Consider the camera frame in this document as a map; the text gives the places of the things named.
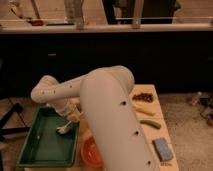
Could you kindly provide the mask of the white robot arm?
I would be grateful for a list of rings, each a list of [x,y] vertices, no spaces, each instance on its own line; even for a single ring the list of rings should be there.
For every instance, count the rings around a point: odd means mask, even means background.
[[[42,78],[31,99],[48,103],[78,97],[106,171],[160,171],[129,98],[133,87],[128,68],[103,67],[63,83]]]

